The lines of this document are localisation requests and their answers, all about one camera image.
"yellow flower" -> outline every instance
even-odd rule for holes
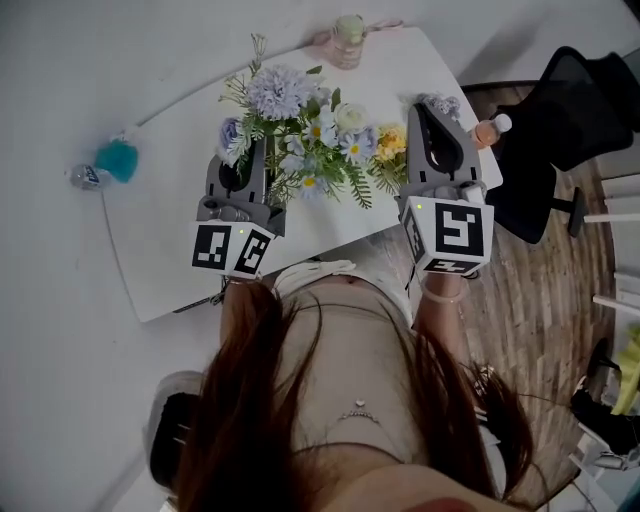
[[[404,126],[397,123],[384,124],[380,126],[379,131],[377,160],[392,160],[398,153],[406,151],[407,132]]]

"orange bottle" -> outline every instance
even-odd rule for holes
[[[511,130],[511,118],[507,114],[499,114],[494,119],[481,121],[469,132],[478,149],[493,146],[500,135]]]

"green leaves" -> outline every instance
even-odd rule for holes
[[[345,174],[351,184],[351,195],[353,195],[356,202],[365,210],[371,208],[373,206],[371,202],[371,188],[362,172],[358,169],[347,168],[345,169]]]
[[[313,119],[314,117],[318,117],[320,113],[320,104],[315,98],[311,98],[307,103],[307,116],[309,119]]]
[[[267,49],[267,38],[261,34],[251,34],[251,40],[253,41],[255,58],[251,61],[251,64],[249,64],[249,71],[251,71],[251,78],[253,78],[262,67],[262,57]]]
[[[273,135],[280,124],[280,121],[262,121],[260,127],[265,135]]]
[[[327,183],[340,185],[344,183],[344,165],[340,160],[329,160],[329,155],[316,155],[318,167],[321,169],[320,175],[327,180]]]
[[[400,187],[407,182],[407,172],[404,154],[397,155],[394,160],[387,162],[375,162],[367,174],[373,177],[378,190],[384,190],[387,194],[396,195]]]
[[[249,161],[249,155],[247,153],[243,153],[240,155],[240,158],[236,161],[236,174],[238,176],[242,176],[243,172],[246,170],[245,166]]]
[[[340,104],[340,87],[338,87],[331,95],[331,112]]]
[[[289,133],[302,133],[302,125],[297,119],[287,119],[284,126]]]
[[[243,108],[248,106],[247,104],[247,88],[244,83],[243,75],[233,75],[228,76],[224,79],[225,92],[220,95],[218,101],[233,101],[237,103]]]
[[[280,173],[269,189],[268,203],[271,206],[284,207],[297,195],[300,185],[302,185],[300,173]]]

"black chair leg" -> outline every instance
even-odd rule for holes
[[[573,191],[573,200],[567,201],[566,199],[553,198],[551,200],[551,208],[554,210],[560,210],[569,214],[569,224],[567,231],[575,238],[580,233],[580,229],[584,224],[584,216],[589,213],[587,209],[587,200],[578,187]]]
[[[598,371],[600,366],[606,366],[608,368],[613,368],[614,370],[620,371],[620,367],[614,363],[610,358],[609,354],[612,349],[612,344],[609,342],[607,338],[602,338],[596,345],[596,348],[593,349],[591,353],[591,359],[589,359],[589,366],[587,367],[587,377],[593,378]]]

